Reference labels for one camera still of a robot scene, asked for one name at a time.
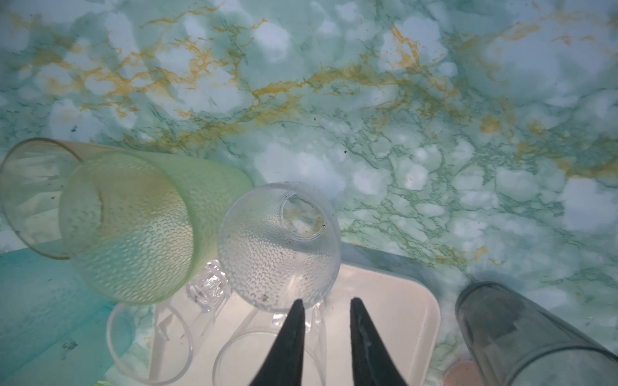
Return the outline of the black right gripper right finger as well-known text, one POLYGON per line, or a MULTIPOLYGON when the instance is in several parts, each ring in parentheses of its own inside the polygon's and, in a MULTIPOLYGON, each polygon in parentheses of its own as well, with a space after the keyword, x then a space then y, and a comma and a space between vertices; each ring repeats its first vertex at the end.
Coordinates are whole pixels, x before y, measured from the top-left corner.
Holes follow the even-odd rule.
POLYGON ((355 385, 407 385, 359 298, 350 303, 350 333, 355 385))

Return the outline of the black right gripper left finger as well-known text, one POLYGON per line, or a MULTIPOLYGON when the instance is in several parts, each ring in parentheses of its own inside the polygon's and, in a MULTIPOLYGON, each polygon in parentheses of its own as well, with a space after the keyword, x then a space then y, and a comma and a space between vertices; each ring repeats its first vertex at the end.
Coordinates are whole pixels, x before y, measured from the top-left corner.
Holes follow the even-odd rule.
POLYGON ((251 386, 302 384, 305 330, 304 303, 297 299, 251 386))

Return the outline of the pink textured plastic cup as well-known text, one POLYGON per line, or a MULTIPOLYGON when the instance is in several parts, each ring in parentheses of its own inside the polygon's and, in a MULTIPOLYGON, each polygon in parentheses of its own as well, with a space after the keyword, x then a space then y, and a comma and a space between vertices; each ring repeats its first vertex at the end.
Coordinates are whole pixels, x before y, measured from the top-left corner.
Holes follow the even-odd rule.
POLYGON ((476 364, 472 360, 463 360, 447 370, 444 386, 484 386, 484 382, 476 364))

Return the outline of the clear textured plastic cup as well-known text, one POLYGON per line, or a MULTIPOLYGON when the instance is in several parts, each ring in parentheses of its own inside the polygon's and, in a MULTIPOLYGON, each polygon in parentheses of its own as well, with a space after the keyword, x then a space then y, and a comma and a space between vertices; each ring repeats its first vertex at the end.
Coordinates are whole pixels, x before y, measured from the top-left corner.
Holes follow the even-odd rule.
POLYGON ((341 230, 330 199, 318 188, 270 183, 229 207, 217 252, 232 290, 251 306, 286 313, 301 300, 309 309, 337 279, 341 230))

